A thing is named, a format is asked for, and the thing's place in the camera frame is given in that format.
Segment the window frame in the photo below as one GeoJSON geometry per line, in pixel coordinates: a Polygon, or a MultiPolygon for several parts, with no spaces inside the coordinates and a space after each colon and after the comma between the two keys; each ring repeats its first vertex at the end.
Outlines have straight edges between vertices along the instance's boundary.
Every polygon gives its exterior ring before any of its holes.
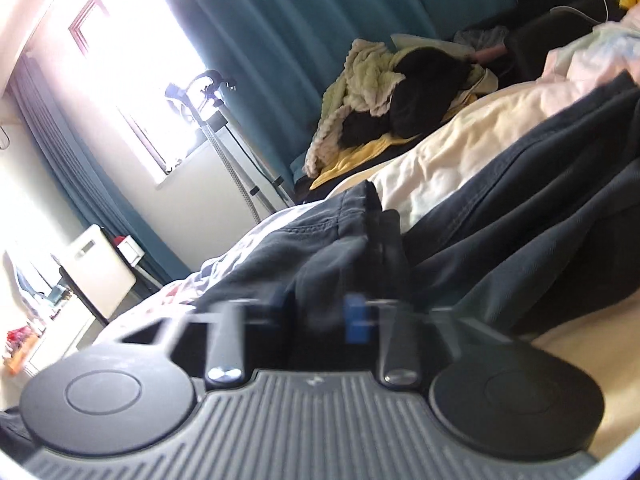
{"type": "Polygon", "coordinates": [[[165,0],[88,0],[70,34],[154,165],[171,174],[204,136],[165,96],[205,67],[165,0]]]}

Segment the pastel bed sheet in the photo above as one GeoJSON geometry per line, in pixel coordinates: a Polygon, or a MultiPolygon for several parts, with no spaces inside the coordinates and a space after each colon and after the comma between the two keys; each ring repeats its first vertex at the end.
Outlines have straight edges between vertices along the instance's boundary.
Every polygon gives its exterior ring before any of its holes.
{"type": "MultiPolygon", "coordinates": [[[[401,229],[408,231],[530,129],[621,72],[639,75],[637,8],[620,21],[599,25],[568,46],[551,51],[537,81],[486,96],[412,150],[361,171],[338,189],[345,191],[363,180],[371,181],[383,207],[397,210],[401,229]]],[[[300,205],[273,214],[228,252],[205,261],[198,272],[170,283],[116,318],[113,327],[102,330],[98,341],[112,341],[170,311],[184,312],[192,300],[237,269],[268,234],[308,209],[300,205]]],[[[599,458],[614,451],[639,427],[639,358],[614,361],[638,326],[639,294],[632,292],[616,306],[581,316],[536,342],[538,347],[593,372],[603,387],[604,419],[590,446],[591,454],[599,458]]]]}

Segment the dark navy garment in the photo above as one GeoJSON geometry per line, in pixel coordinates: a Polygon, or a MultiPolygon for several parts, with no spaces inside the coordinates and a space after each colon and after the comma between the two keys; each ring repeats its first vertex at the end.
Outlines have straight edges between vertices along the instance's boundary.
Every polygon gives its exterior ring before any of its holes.
{"type": "Polygon", "coordinates": [[[269,234],[195,307],[285,307],[320,337],[344,327],[344,298],[359,292],[525,333],[638,287],[639,89],[621,74],[526,133],[410,230],[359,183],[269,234]]]}

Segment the black clothes pile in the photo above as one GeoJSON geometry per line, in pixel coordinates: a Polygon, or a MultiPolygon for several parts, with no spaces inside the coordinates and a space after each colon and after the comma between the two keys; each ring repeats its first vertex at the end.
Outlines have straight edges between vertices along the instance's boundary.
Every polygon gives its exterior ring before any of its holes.
{"type": "Polygon", "coordinates": [[[405,79],[395,87],[390,109],[380,117],[350,112],[343,122],[338,146],[354,148],[385,133],[409,139],[435,131],[472,68],[473,63],[467,58],[454,58],[442,50],[413,50],[394,68],[405,79]]]}

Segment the white black chair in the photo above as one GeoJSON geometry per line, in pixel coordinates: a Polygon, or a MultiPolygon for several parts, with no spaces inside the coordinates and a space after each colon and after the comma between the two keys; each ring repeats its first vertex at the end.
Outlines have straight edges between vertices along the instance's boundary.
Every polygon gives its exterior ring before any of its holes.
{"type": "Polygon", "coordinates": [[[144,256],[130,235],[117,244],[102,226],[93,224],[52,258],[70,290],[107,326],[134,286],[140,284],[150,294],[163,287],[142,268],[144,256]]]}

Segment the yellow cloth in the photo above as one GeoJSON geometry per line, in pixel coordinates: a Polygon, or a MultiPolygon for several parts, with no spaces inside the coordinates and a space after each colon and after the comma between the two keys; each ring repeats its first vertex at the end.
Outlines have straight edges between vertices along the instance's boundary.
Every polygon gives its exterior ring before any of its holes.
{"type": "Polygon", "coordinates": [[[418,136],[401,138],[400,136],[393,136],[391,133],[385,133],[378,139],[366,144],[355,146],[354,148],[343,148],[334,159],[322,168],[318,177],[312,181],[310,189],[314,190],[320,185],[329,182],[329,180],[344,176],[350,170],[356,169],[365,162],[370,162],[378,155],[382,155],[388,148],[405,145],[418,139],[418,136]]]}

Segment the teal curtain right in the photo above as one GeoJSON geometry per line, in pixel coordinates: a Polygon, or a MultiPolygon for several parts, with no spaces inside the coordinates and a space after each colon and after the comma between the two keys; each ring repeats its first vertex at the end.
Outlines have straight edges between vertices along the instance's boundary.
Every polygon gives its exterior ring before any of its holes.
{"type": "Polygon", "coordinates": [[[205,65],[235,80],[228,107],[281,177],[308,148],[324,90],[355,39],[448,38],[516,0],[165,0],[205,65]]]}

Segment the garment steamer stand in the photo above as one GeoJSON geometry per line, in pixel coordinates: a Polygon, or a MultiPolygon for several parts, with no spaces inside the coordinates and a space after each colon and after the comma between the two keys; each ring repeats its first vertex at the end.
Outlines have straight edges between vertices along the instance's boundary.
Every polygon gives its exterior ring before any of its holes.
{"type": "Polygon", "coordinates": [[[275,214],[278,208],[259,183],[247,172],[242,162],[238,161],[228,145],[224,143],[225,140],[232,141],[235,149],[244,156],[244,160],[278,196],[284,208],[292,207],[294,203],[284,179],[262,161],[256,148],[250,146],[250,141],[245,139],[242,126],[227,106],[224,92],[235,89],[236,82],[233,78],[222,76],[216,70],[206,70],[195,76],[184,89],[176,84],[168,84],[165,98],[176,114],[186,122],[194,122],[198,126],[198,131],[204,134],[239,191],[255,223],[259,224],[262,222],[262,217],[256,203],[260,203],[268,214],[275,214]]]}

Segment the white desk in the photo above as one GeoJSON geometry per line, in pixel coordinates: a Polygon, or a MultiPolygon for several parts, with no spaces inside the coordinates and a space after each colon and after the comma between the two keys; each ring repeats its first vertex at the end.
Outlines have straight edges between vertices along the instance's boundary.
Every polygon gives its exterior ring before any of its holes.
{"type": "Polygon", "coordinates": [[[72,297],[43,331],[33,330],[21,348],[1,352],[1,408],[18,403],[26,384],[45,368],[78,350],[80,341],[96,319],[82,302],[72,297]]]}

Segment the blue curtain left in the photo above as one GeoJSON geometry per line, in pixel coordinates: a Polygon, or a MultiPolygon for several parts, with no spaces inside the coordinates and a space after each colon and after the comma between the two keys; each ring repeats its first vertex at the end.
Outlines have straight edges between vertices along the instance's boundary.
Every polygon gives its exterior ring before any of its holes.
{"type": "Polygon", "coordinates": [[[50,173],[77,217],[112,237],[130,235],[144,251],[142,268],[164,284],[190,270],[163,242],[96,161],[55,99],[38,63],[20,58],[8,88],[50,173]]]}

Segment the black sofa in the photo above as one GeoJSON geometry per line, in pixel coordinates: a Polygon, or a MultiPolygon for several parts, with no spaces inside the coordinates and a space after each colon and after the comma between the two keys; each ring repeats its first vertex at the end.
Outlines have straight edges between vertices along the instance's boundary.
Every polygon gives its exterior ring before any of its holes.
{"type": "Polygon", "coordinates": [[[550,51],[625,14],[618,0],[516,0],[514,8],[459,30],[454,40],[477,50],[500,48],[487,65],[504,88],[537,79],[550,51]]]}

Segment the cream knitted blanket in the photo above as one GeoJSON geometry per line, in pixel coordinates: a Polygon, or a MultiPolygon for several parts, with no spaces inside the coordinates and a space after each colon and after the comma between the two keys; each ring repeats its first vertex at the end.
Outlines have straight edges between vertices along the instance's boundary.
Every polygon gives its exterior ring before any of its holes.
{"type": "Polygon", "coordinates": [[[390,110],[394,90],[405,79],[395,68],[412,50],[390,52],[384,42],[352,42],[340,76],[322,96],[320,119],[303,166],[307,177],[318,177],[334,159],[344,120],[351,112],[381,117],[390,110]]]}

